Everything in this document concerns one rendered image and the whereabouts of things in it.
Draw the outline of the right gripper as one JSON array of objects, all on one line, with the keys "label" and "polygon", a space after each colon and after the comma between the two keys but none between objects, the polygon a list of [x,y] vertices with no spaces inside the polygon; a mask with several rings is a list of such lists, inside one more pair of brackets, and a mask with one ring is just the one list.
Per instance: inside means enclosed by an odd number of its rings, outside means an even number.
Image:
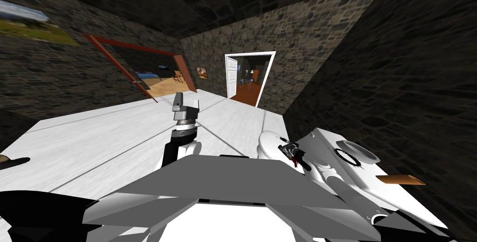
[{"label": "right gripper", "polygon": [[311,166],[303,160],[305,152],[299,149],[298,143],[283,142],[283,145],[278,145],[278,150],[293,163],[292,167],[298,170],[300,166],[304,171],[311,171]]}]

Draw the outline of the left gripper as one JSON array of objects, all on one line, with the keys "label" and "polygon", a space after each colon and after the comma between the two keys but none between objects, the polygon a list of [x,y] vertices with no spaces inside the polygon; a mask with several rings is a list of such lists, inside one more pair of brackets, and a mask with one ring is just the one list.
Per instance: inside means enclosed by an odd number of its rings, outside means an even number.
[{"label": "left gripper", "polygon": [[194,107],[183,106],[183,93],[176,92],[173,101],[172,111],[174,112],[175,121],[195,121],[200,111],[199,100],[193,102]]}]

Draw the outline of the brown door leaf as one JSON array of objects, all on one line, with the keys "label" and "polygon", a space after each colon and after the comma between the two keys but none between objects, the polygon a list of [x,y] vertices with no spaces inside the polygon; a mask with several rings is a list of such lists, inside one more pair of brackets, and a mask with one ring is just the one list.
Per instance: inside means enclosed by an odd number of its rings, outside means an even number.
[{"label": "brown door leaf", "polygon": [[192,92],[197,92],[197,89],[193,83],[192,77],[190,75],[189,70],[187,69],[187,66],[185,64],[184,58],[182,55],[174,55],[174,60],[177,64],[177,66],[180,69],[181,74],[183,75],[183,79],[188,86],[189,90]]}]

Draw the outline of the white door leaf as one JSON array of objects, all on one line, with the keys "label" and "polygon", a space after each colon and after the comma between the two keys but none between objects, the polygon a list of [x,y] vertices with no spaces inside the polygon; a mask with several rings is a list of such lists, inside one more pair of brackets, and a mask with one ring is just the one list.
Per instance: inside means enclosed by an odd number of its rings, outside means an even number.
[{"label": "white door leaf", "polygon": [[231,99],[236,95],[237,91],[238,61],[231,57],[225,56],[225,64],[227,70],[227,98]]}]

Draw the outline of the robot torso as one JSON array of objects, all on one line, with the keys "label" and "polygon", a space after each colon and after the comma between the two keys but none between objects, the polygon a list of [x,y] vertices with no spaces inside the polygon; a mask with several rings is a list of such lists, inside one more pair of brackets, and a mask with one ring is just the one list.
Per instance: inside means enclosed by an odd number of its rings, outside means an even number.
[{"label": "robot torso", "polygon": [[365,217],[278,160],[187,155],[87,208],[83,222],[147,227],[157,241],[172,220],[200,199],[263,203],[306,241],[380,241]]}]

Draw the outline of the brown flat wedge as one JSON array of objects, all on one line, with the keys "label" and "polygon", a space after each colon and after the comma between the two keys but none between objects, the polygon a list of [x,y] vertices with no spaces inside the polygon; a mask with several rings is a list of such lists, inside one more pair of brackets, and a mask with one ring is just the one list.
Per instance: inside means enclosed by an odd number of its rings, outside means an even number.
[{"label": "brown flat wedge", "polygon": [[386,184],[426,185],[424,182],[411,175],[377,175],[376,178]]}]

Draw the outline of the black and tan flat object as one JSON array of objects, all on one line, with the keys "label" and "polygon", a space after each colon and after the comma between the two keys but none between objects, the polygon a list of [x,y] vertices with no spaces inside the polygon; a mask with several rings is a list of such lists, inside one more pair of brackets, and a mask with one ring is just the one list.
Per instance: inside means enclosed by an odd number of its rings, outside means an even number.
[{"label": "black and tan flat object", "polygon": [[6,155],[0,155],[0,170],[15,167],[30,161],[28,157],[9,159]]}]

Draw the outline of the landscape picture on wall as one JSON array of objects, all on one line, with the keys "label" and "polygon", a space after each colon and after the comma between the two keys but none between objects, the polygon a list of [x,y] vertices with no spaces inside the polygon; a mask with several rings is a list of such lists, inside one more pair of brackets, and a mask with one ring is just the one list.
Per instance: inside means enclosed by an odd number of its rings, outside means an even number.
[{"label": "landscape picture on wall", "polygon": [[0,35],[57,44],[79,44],[43,12],[0,0]]}]

